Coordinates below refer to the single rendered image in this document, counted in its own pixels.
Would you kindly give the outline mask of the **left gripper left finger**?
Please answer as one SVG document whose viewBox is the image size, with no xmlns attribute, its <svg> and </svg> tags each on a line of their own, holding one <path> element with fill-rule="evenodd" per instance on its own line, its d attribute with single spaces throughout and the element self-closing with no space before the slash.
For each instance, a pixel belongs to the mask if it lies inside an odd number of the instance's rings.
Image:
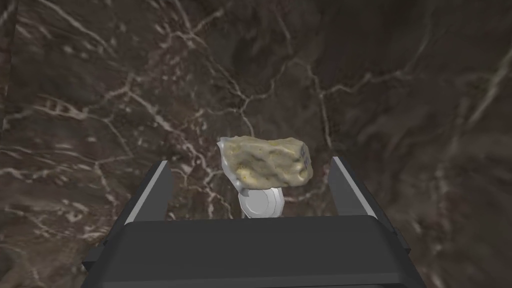
<svg viewBox="0 0 512 288">
<path fill-rule="evenodd" d="M 151 166 L 141 184 L 115 220 L 104 242 L 131 222 L 163 221 L 173 190 L 172 171 L 167 160 Z"/>
</svg>

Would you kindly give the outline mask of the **beige bread loaf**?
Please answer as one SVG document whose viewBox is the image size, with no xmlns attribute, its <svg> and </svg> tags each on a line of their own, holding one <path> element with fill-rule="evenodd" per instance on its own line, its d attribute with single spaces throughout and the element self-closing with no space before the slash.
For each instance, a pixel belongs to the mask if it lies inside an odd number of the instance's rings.
<svg viewBox="0 0 512 288">
<path fill-rule="evenodd" d="M 217 146 L 222 170 L 241 194 L 248 190 L 299 187 L 313 177 L 309 149 L 293 137 L 222 137 Z"/>
</svg>

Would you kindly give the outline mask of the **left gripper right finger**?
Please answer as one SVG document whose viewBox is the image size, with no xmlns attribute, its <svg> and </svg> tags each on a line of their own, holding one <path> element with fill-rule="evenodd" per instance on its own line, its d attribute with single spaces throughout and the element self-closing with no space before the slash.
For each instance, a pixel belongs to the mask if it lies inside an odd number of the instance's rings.
<svg viewBox="0 0 512 288">
<path fill-rule="evenodd" d="M 392 225 L 384 210 L 343 157 L 334 156 L 331 159 L 327 182 L 339 215 L 364 215 L 376 218 L 396 235 L 405 251 L 409 251 L 404 236 Z"/>
</svg>

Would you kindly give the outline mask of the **white round lid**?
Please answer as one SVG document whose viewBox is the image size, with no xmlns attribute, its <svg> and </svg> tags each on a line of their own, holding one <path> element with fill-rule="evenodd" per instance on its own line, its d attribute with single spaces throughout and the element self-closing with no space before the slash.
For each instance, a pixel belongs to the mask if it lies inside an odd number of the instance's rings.
<svg viewBox="0 0 512 288">
<path fill-rule="evenodd" d="M 285 205 L 281 188 L 247 190 L 239 193 L 241 210 L 248 218 L 279 218 Z"/>
</svg>

